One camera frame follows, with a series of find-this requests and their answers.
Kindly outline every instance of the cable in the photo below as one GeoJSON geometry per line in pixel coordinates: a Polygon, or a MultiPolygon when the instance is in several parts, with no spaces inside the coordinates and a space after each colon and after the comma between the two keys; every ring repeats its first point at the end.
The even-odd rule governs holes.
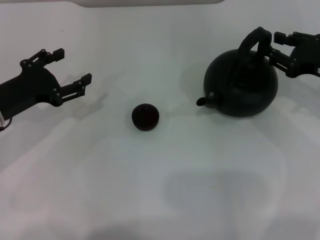
{"type": "Polygon", "coordinates": [[[12,117],[10,118],[9,123],[8,123],[7,125],[0,127],[0,132],[2,132],[2,131],[5,130],[7,127],[9,127],[10,124],[11,124],[11,122],[12,122],[12,117]]]}

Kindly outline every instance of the white table surface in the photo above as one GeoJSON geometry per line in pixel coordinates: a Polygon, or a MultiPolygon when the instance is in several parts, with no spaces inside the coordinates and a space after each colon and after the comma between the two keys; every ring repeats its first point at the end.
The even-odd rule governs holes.
{"type": "Polygon", "coordinates": [[[276,99],[249,119],[196,106],[215,57],[258,26],[318,34],[319,9],[1,4],[1,82],[42,48],[65,49],[48,66],[61,85],[93,78],[84,97],[0,133],[0,239],[319,240],[320,79],[278,71],[276,99]],[[131,121],[142,103],[160,112],[149,132],[131,121]]]}

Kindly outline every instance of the black ball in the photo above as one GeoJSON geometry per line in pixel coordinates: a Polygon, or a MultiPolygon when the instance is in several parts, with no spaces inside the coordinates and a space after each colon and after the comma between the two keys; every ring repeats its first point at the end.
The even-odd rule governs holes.
{"type": "Polygon", "coordinates": [[[135,127],[141,131],[154,129],[159,121],[159,111],[151,104],[140,104],[132,111],[132,121],[135,127]]]}

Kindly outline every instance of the robotic arm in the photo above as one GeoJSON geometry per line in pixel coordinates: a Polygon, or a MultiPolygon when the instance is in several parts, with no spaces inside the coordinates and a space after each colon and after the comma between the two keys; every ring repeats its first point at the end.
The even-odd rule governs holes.
{"type": "Polygon", "coordinates": [[[274,34],[276,44],[293,46],[290,56],[281,53],[270,46],[269,63],[285,72],[289,78],[296,78],[303,74],[312,74],[320,77],[320,34],[309,35],[294,32],[289,36],[284,33],[274,34]]]}
{"type": "Polygon", "coordinates": [[[85,95],[86,86],[91,83],[90,73],[61,87],[55,76],[44,68],[64,57],[65,51],[62,48],[53,53],[42,49],[20,62],[22,72],[19,76],[0,84],[0,131],[10,125],[12,117],[37,103],[59,107],[64,102],[85,95]]]}

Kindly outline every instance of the kettle handle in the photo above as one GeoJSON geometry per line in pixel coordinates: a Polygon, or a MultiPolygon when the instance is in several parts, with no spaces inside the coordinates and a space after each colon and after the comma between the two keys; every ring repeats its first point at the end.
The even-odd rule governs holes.
{"type": "Polygon", "coordinates": [[[250,50],[254,45],[259,43],[256,57],[262,60],[268,54],[271,48],[272,34],[271,32],[263,29],[261,26],[249,33],[248,36],[242,41],[238,48],[239,59],[243,65],[247,65],[252,60],[250,50]]]}

